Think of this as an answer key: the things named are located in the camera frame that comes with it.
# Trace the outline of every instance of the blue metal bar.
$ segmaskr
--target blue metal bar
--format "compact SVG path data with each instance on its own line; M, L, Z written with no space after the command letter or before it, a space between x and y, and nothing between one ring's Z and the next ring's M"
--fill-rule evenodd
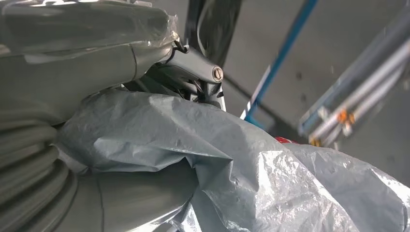
M271 84L273 78L278 73L278 70L286 58L290 48L292 47L294 41L296 40L298 34L302 30L303 25L306 23L307 19L309 18L310 13L312 12L313 8L316 5L317 0L305 0L303 6L301 7L295 21L293 22L290 31L288 32L288 36L285 39L285 42L282 48L279 50L278 57L272 64L272 69L270 70L269 74L267 75L265 82L262 84L260 91L257 93L255 97L255 101L251 103L250 109L248 114L245 117L245 120L252 123L255 120L252 119L252 115L255 112L257 106L262 101L262 97L264 96L265 92L267 91L269 85Z

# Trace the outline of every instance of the protective cover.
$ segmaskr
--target protective cover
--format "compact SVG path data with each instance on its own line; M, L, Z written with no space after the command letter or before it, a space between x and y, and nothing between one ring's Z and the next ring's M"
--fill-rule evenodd
M409 231L410 189L392 177L332 149L283 145L212 105L109 90L84 100L59 146L94 172L186 158L199 187L165 220L181 232Z
M176 16L136 1L2 0L0 57L28 63L75 58L119 45L161 47L178 38Z

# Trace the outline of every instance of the metal pipe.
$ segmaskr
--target metal pipe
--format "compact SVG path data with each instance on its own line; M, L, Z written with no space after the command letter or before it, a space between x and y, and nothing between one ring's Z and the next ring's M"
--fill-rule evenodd
M256 110L256 107L262 101L262 97L264 96L265 92L267 91L269 85L271 84L273 78L278 73L278 70L285 60L289 50L291 49L293 43L295 42L297 36L299 35L300 31L302 30L303 25L309 18L310 13L312 12L313 8L316 5L317 0L305 0L304 4L302 5L296 19L294 20L288 35L285 39L284 44L282 45L281 49L279 50L278 57L272 64L272 69L270 70L269 74L265 79L262 79L258 86L260 86L260 91L255 92L254 96L255 100L251 103L250 109L248 114L245 117L245 120L252 123L252 115Z
M361 81L369 76L382 62L408 38L410 33L410 7L402 12L385 27L372 43L360 54L352 65L301 117L299 133L309 135L321 120L317 111L321 106L334 109L332 105L344 92L349 91L353 81Z
M373 91L367 98L363 100L362 103L353 112L355 121L367 113L376 103L378 103L382 98L384 98L389 90L397 83L404 71L404 65L400 66L393 74L390 75L386 81L384 81L375 91ZM342 125L338 124L323 141L323 146L329 146L342 131Z
M404 71L404 65L400 66L388 80L386 80L380 87L378 87L371 95L369 95L360 105L354 110L353 115L355 121L358 121L370 108L378 103L383 97L387 95L389 90L400 79Z
M309 136L309 141L320 137L337 124L337 116L343 110L348 110L369 93L380 81L390 74L397 66L410 56L410 40L407 40L385 61L373 74L366 79L320 126Z

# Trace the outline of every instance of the white pipe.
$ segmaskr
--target white pipe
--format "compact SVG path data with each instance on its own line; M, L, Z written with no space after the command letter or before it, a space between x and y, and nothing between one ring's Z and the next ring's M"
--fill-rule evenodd
M372 108L376 103L378 103L382 98L384 98L389 90L397 83L400 79L401 74L404 71L404 65L399 67L388 80L386 80L380 87L372 92L370 96L365 98L363 102L354 110L353 116L354 120L359 120L370 108Z
M365 100L360 103L360 105L353 112L354 119L357 122L367 111L372 108L377 102L386 96L386 94L391 90L391 88L397 83L400 79L401 74L404 71L404 65L399 67L393 74L390 75L390 78L384 83L382 83L375 91L371 93L370 96L365 98ZM329 146L340 134L342 131L342 125L338 124L326 137L323 141L323 146Z
M341 131L342 131L341 124L335 126L332 132L330 132L327 138L323 141L323 146L328 147L339 136Z
M349 110L365 95L369 93L380 81L390 74L398 65L410 56L410 40L407 40L385 61L373 74L366 79L321 125L309 136L309 141L320 139L337 124L337 116L343 110Z

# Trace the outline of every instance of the plastic sheet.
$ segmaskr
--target plastic sheet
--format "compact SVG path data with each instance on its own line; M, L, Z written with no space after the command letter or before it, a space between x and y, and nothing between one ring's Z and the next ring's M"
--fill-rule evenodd
M0 1L0 57L28 63L75 58L130 44L161 47L177 39L176 16L110 0Z
M95 172L186 158L199 187L168 221L182 232L409 231L404 185L331 149L280 144L211 105L109 90L84 100L58 145Z

